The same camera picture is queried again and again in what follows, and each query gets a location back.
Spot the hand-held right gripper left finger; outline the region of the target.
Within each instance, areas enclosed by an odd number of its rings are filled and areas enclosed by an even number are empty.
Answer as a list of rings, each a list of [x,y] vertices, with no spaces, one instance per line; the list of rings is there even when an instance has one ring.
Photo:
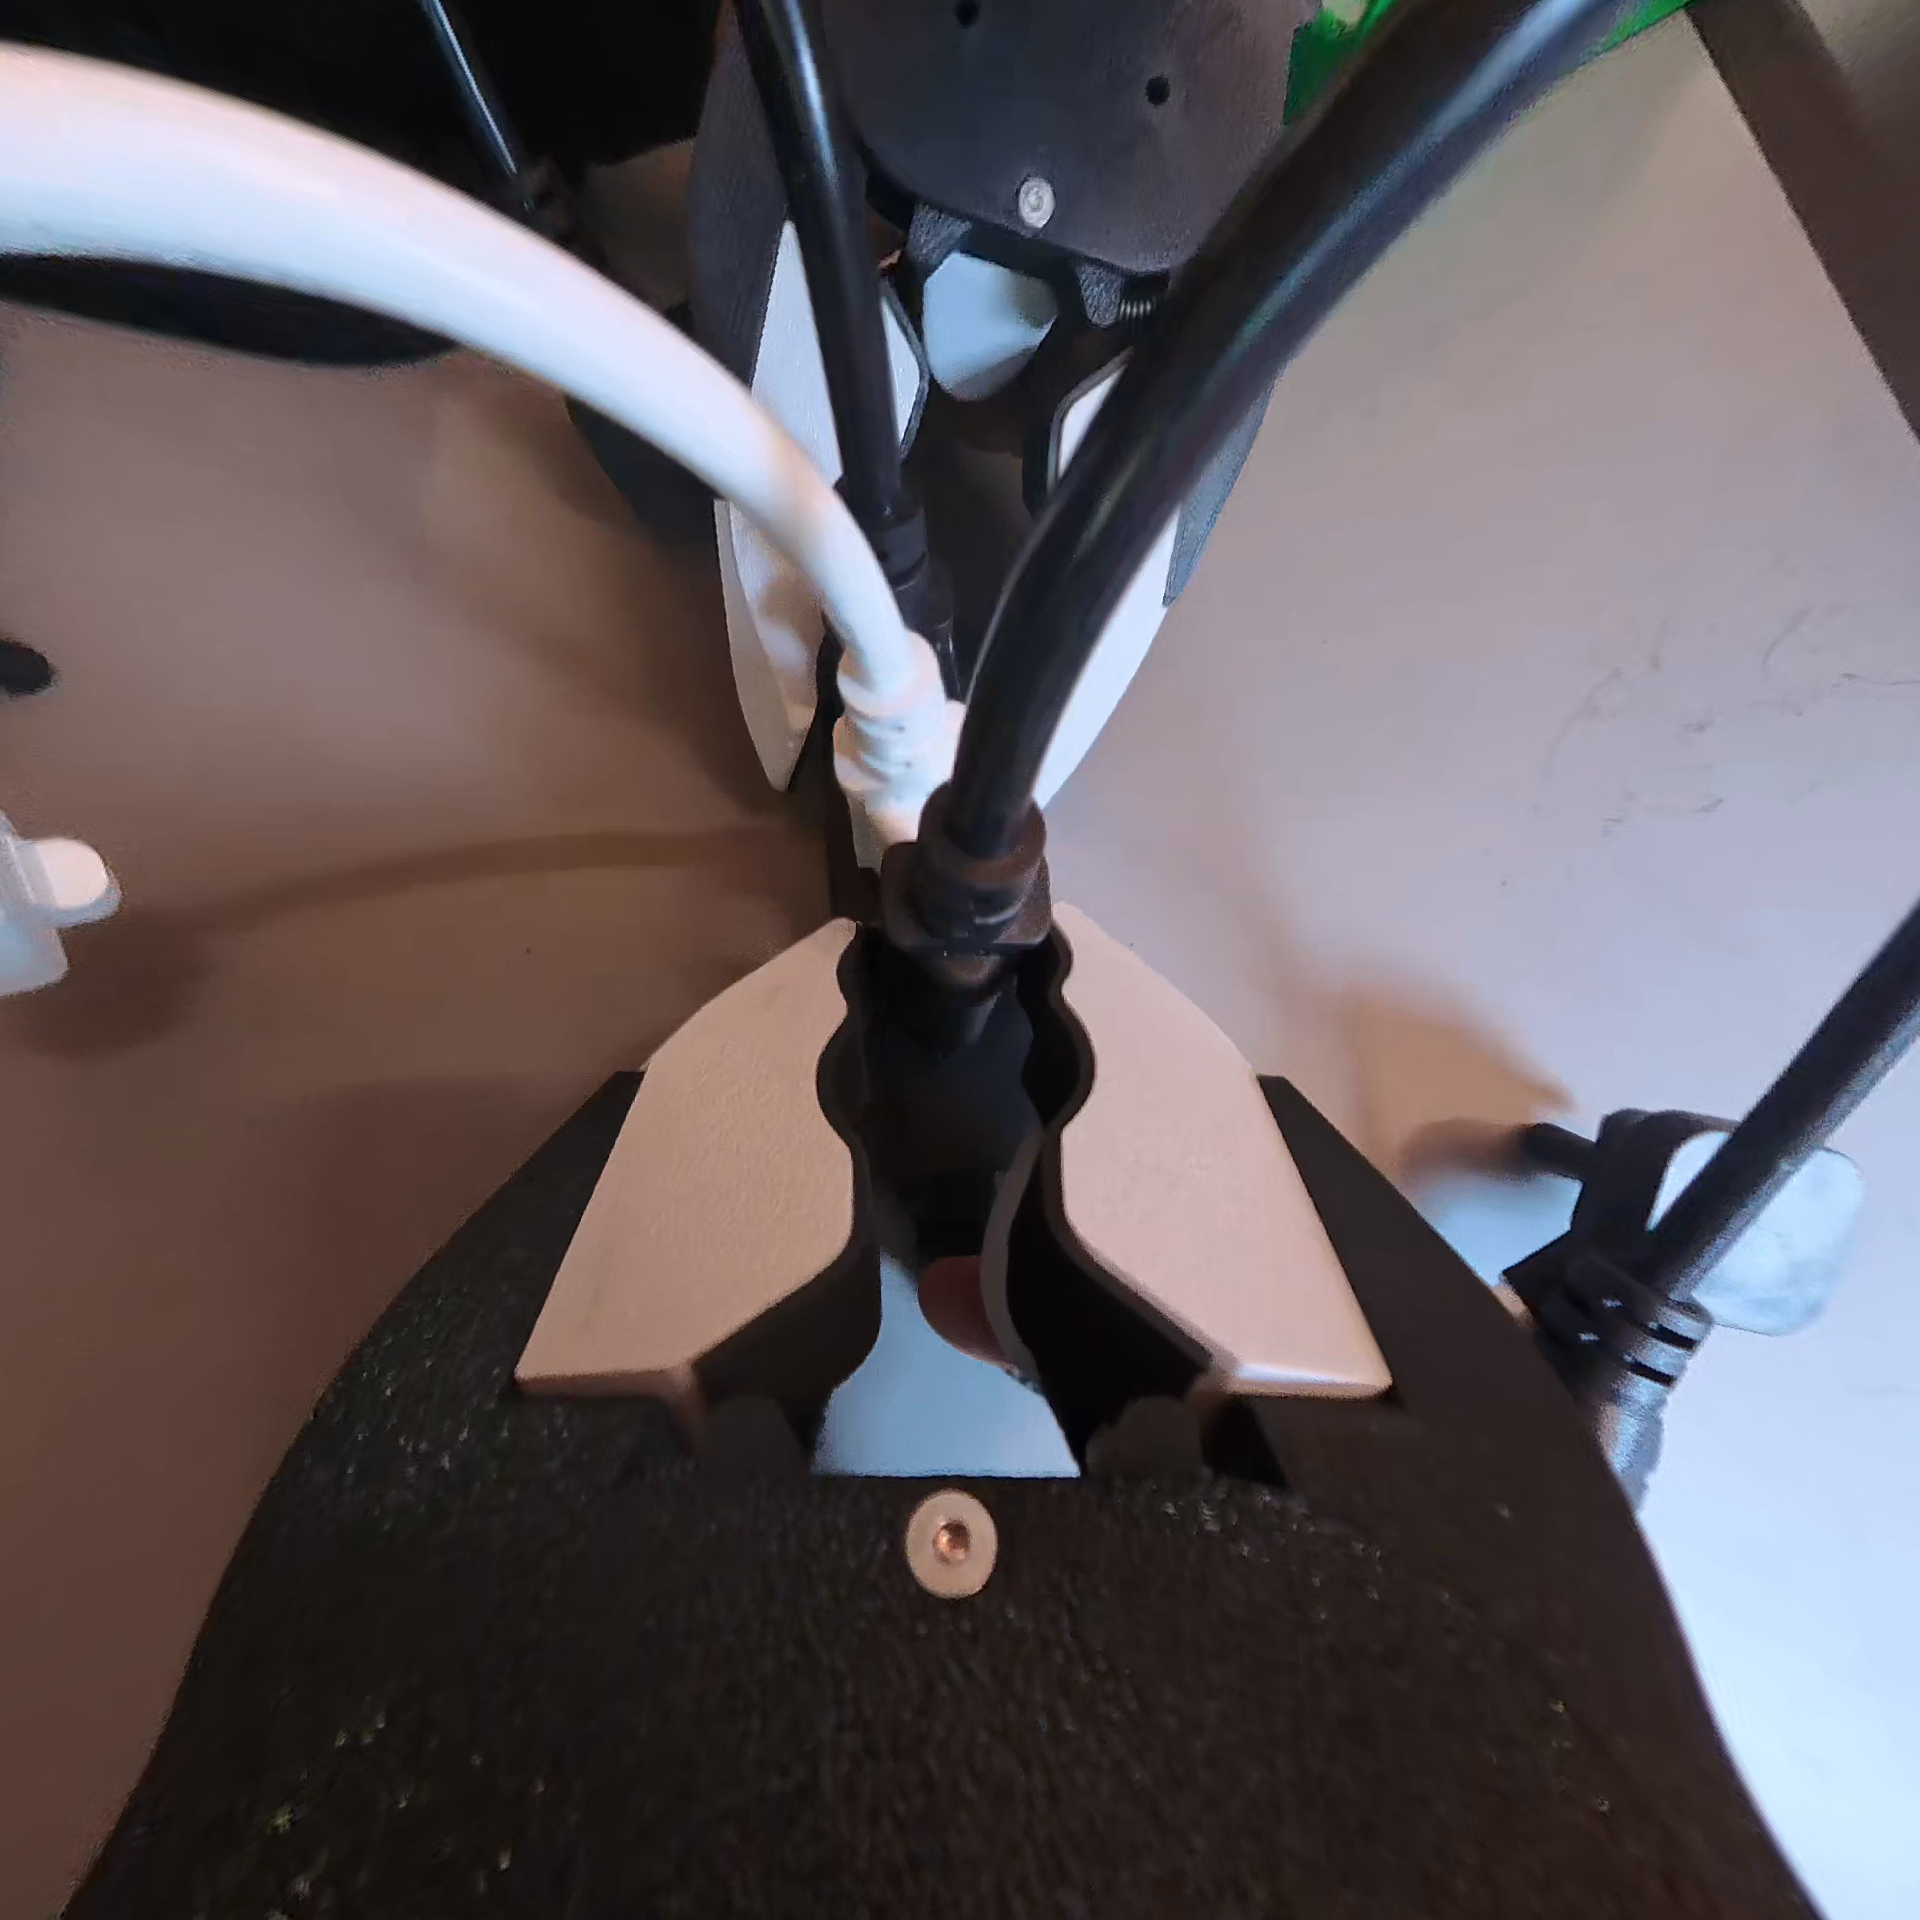
[[[648,1059],[515,1366],[527,1395],[647,1398],[701,1433],[737,1402],[810,1454],[883,1325],[867,1170],[836,1130],[834,919],[689,1016]]]

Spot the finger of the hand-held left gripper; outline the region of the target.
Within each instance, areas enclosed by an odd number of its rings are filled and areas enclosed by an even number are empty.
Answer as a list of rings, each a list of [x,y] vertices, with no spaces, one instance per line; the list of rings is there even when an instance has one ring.
[[[750,392],[831,485],[844,463],[813,314],[799,231],[780,227],[754,332]],[[826,619],[804,574],[733,502],[715,506],[717,558],[743,720],[771,787],[796,779],[818,706]]]
[[[1092,422],[1104,408],[1126,363],[1125,356],[1117,356],[1079,379],[1058,401],[1049,422],[1036,429],[1023,458],[1023,492],[1032,517],[1049,504],[1065,471],[1086,443]],[[1194,515],[1192,502],[1198,492],[1203,492],[1203,486],[1192,482],[1178,506],[1168,513],[1156,540],[1109,612],[1049,744],[1036,784],[1036,801],[1043,811],[1052,808],[1056,796],[1092,753],[1122,696],[1134,684],[1161,633],[1171,600],[1182,592],[1175,578],[1186,565],[1182,561],[1188,543],[1184,529]]]

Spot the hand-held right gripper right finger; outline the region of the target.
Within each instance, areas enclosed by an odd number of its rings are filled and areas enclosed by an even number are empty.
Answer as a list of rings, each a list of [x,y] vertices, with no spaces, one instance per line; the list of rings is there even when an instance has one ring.
[[[1268,1400],[1378,1402],[1392,1373],[1260,1083],[1085,910],[1021,962],[1035,1122],[980,1298],[1079,1464],[1200,1464]]]

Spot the green plastic bin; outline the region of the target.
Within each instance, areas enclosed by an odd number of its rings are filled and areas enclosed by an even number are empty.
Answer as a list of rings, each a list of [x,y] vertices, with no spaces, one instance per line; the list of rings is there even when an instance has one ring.
[[[1284,126],[1290,128],[1305,118],[1353,68],[1396,8],[1401,8],[1398,2],[1324,2],[1296,28],[1289,55]],[[1592,56],[1613,53],[1688,8],[1690,2],[1635,5],[1621,15],[1613,35],[1597,43]]]

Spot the black power strip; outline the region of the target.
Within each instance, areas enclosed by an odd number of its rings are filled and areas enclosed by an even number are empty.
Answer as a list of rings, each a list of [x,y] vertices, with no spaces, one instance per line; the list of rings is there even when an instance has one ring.
[[[1622,1145],[1548,1116],[1438,1119],[1409,1135],[1401,1166],[1418,1210],[1488,1284],[1573,1227],[1586,1200],[1621,1203],[1628,1228],[1663,1220],[1736,1122],[1686,1111],[1616,1111]],[[1827,1310],[1855,1256],[1864,1179],[1821,1147],[1719,1256],[1694,1303],[1719,1326],[1788,1336]]]

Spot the person's right hand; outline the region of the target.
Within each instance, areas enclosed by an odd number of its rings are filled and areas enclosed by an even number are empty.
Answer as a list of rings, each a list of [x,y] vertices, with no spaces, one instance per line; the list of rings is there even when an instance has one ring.
[[[1009,1353],[996,1333],[978,1255],[930,1261],[917,1292],[925,1322],[947,1347],[1011,1379],[1032,1379],[1030,1363]]]

